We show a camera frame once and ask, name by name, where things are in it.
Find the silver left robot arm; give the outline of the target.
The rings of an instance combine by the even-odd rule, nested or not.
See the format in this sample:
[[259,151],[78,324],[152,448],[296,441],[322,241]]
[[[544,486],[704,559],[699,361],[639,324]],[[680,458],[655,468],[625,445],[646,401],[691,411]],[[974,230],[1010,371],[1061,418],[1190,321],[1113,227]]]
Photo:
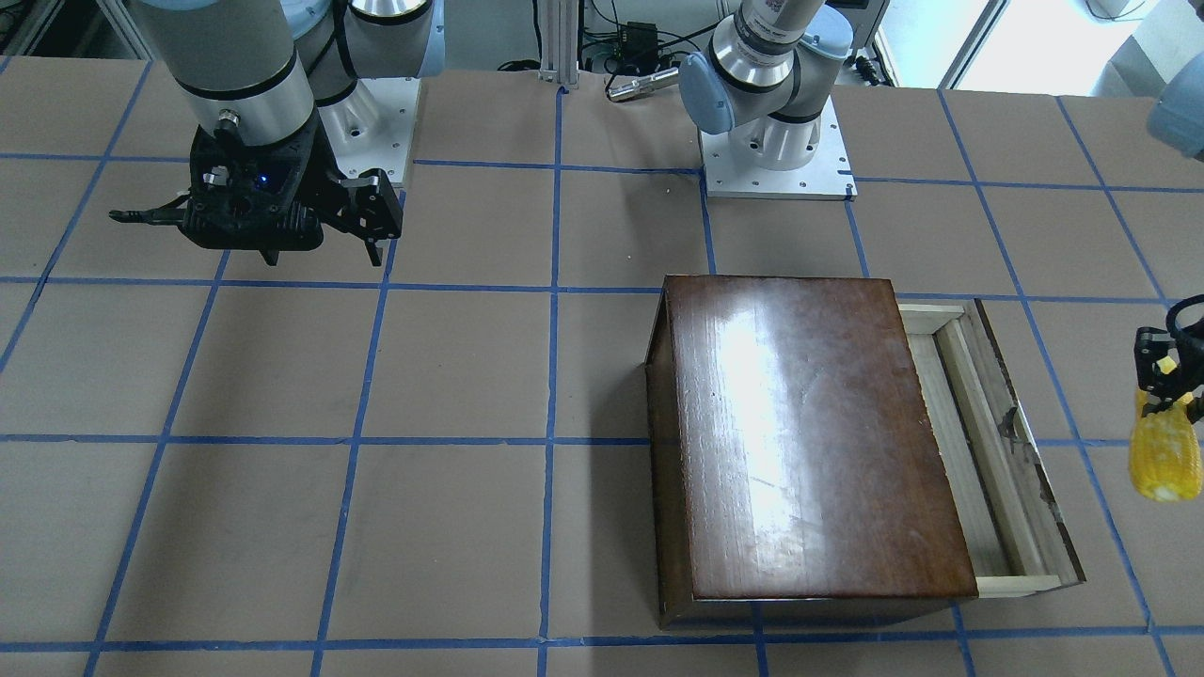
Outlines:
[[[722,136],[765,120],[778,133],[811,136],[852,42],[846,17],[824,1],[740,2],[713,27],[706,51],[685,57],[681,102],[701,134]],[[1202,320],[1180,322],[1199,305],[1202,295],[1187,298],[1165,313],[1163,329],[1138,329],[1138,416],[1200,389]]]

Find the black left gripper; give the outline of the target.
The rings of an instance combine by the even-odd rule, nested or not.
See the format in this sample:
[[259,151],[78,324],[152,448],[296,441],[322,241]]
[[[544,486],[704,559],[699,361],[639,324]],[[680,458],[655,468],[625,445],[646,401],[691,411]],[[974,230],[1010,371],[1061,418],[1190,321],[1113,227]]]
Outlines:
[[1202,401],[1193,390],[1182,389],[1178,373],[1164,372],[1159,366],[1163,358],[1178,351],[1178,366],[1184,377],[1202,377],[1203,370],[1203,318],[1193,324],[1182,324],[1181,316],[1198,306],[1203,296],[1193,295],[1179,300],[1165,312],[1165,329],[1139,326],[1133,342],[1138,389],[1144,392],[1141,417],[1162,412],[1179,412],[1188,424],[1202,420]]

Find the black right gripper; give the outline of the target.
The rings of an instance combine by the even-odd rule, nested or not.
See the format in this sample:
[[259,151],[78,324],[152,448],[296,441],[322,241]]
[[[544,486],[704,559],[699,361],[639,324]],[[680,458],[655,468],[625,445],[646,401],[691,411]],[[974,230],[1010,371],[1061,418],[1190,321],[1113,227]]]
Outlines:
[[324,231],[313,207],[313,189],[325,181],[320,219],[360,240],[373,267],[383,265],[384,245],[403,234],[405,207],[384,167],[353,179],[327,177],[327,151],[319,120],[266,146],[247,146],[240,133],[197,129],[190,146],[189,194],[146,210],[110,210],[120,224],[177,228],[213,251],[254,251],[270,265],[282,252],[314,251]]

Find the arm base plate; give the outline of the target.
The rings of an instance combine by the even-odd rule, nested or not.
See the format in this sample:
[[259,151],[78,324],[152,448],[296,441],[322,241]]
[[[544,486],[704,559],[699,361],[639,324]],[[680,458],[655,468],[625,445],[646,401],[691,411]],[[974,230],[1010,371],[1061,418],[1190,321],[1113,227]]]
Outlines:
[[765,117],[731,133],[698,133],[712,198],[852,200],[858,196],[832,98],[805,123]]
[[383,170],[394,187],[405,188],[421,86],[418,78],[360,80],[340,102],[318,108],[337,166],[349,179]]

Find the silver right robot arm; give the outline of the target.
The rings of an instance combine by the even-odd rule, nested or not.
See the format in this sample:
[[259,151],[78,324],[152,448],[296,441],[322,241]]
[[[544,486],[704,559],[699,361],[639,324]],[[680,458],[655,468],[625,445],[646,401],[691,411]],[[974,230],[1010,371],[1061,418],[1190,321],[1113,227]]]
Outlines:
[[445,64],[442,1],[134,1],[197,120],[189,186],[157,208],[110,212],[175,228],[211,251],[253,251],[275,266],[327,228],[368,261],[403,235],[401,177],[371,159],[395,117],[371,83],[417,82]]

